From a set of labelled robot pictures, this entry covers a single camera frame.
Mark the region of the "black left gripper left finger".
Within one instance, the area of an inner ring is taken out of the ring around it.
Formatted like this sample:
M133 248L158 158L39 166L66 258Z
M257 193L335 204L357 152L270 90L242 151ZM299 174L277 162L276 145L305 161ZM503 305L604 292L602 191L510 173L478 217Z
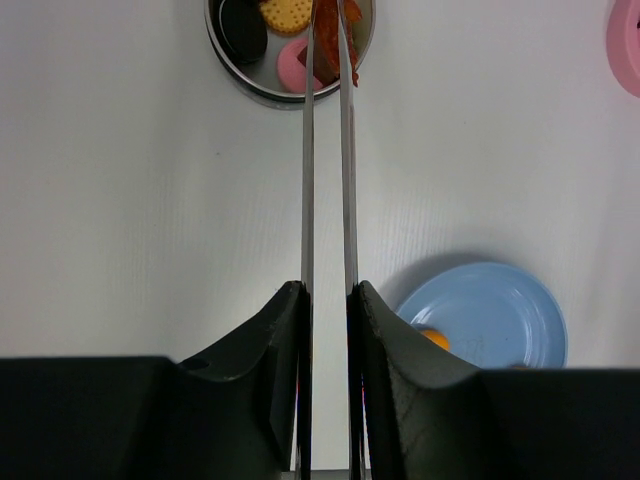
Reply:
M181 361L5 358L5 479L277 479L306 475L306 289Z

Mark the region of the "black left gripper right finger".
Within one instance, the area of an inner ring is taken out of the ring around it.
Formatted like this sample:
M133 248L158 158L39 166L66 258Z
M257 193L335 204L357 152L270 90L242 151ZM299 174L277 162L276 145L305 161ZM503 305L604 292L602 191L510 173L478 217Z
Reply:
M480 369L351 292L355 479L635 479L635 369Z

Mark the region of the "yellow swirl cookie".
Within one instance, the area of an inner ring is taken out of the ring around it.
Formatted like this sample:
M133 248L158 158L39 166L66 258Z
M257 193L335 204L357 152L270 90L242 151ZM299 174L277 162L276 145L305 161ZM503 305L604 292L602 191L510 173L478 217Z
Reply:
M421 331L421 334L443 350L450 350L450 342L448 338L438 330L425 329Z

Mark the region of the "pink sandwich cookie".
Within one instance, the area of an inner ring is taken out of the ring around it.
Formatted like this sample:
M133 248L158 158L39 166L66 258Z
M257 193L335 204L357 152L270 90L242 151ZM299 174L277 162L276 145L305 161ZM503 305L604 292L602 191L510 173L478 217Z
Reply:
M306 91L306 50L308 41L296 38L289 41L279 52L276 61L277 76L289 93L304 94Z

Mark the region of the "brown square chocolate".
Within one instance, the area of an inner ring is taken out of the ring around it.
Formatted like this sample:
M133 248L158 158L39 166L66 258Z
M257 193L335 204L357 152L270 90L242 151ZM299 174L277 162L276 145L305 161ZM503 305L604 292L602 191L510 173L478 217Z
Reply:
M318 43L314 44L313 60L314 90L317 91L333 84L338 76L332 70L322 47Z

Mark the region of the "black sandwich cookie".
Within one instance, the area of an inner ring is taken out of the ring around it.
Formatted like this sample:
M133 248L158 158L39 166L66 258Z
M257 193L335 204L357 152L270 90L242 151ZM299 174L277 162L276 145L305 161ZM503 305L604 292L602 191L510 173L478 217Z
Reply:
M264 57L268 34L257 1L222 1L218 21L224 44L236 62L251 64Z

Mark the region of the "red chicken wing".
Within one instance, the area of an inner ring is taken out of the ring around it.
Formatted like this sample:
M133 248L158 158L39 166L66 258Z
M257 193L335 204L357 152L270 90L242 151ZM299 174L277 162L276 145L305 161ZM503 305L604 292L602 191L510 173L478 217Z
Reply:
M335 0L325 0L316 2L314 22L314 44L318 43L326 56L332 70L340 77L340 55L339 55L339 9ZM352 81L354 86L358 86L359 76L355 70L358 54L353 45L352 27L354 23L362 19L362 12L357 2L354 0L344 1L344 14L346 19L346 37L349 47L349 56L352 65Z

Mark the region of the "tan round cracker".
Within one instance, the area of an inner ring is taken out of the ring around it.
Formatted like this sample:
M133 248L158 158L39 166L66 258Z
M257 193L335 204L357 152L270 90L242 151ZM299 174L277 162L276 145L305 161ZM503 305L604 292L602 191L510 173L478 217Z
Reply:
M259 2L259 11L276 33L293 35L308 27L312 6L311 0L265 0Z

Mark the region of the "pink round lid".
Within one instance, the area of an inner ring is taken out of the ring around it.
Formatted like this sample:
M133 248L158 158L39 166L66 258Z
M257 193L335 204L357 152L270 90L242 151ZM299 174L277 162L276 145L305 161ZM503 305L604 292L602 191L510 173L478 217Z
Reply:
M606 53L616 80L639 97L639 0L614 2L606 29Z

